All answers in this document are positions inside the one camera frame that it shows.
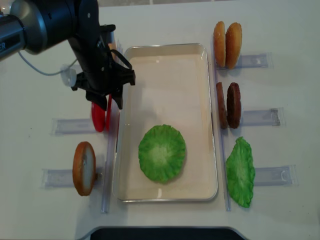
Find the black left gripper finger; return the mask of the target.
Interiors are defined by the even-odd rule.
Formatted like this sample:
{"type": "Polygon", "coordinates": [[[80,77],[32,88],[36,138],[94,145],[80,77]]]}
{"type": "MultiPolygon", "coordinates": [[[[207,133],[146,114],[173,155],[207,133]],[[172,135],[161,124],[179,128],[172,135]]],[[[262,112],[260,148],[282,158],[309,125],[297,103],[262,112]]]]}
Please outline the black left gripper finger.
{"type": "Polygon", "coordinates": [[[118,108],[120,110],[123,109],[123,92],[122,91],[116,91],[111,94],[112,99],[116,102],[118,108]]]}
{"type": "Polygon", "coordinates": [[[106,110],[106,97],[93,92],[86,92],[85,97],[88,101],[98,105],[102,110],[106,110]]]}

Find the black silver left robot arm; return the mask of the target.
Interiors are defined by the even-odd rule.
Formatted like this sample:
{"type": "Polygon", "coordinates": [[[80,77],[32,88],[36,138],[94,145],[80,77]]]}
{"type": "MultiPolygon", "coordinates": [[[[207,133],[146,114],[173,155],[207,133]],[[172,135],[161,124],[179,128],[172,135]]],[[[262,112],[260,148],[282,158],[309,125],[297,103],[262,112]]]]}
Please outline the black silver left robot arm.
{"type": "Polygon", "coordinates": [[[0,57],[25,50],[37,55],[68,41],[82,69],[61,71],[73,91],[85,90],[86,99],[107,109],[111,96],[123,108],[123,86],[134,85],[136,75],[129,61],[108,40],[115,25],[100,25],[95,0],[15,0],[0,18],[0,57]]]}

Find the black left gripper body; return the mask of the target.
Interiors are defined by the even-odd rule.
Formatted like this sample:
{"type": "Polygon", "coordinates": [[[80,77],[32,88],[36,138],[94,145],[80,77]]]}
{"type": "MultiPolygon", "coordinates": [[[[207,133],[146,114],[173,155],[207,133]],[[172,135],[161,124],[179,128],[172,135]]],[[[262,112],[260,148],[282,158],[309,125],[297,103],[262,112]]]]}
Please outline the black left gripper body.
{"type": "Polygon", "coordinates": [[[136,75],[132,65],[116,49],[110,49],[108,40],[112,39],[114,24],[101,25],[97,38],[86,33],[68,40],[82,72],[76,75],[71,89],[91,92],[98,96],[117,93],[125,84],[134,86],[136,75]]]}

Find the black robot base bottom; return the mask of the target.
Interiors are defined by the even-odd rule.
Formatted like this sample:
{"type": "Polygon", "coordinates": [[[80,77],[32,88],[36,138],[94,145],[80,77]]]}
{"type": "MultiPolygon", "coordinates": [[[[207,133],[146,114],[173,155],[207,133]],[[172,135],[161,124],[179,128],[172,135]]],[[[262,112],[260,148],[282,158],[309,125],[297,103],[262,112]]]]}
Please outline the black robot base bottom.
{"type": "Polygon", "coordinates": [[[228,228],[211,227],[108,227],[90,235],[91,240],[243,240],[228,228]]]}

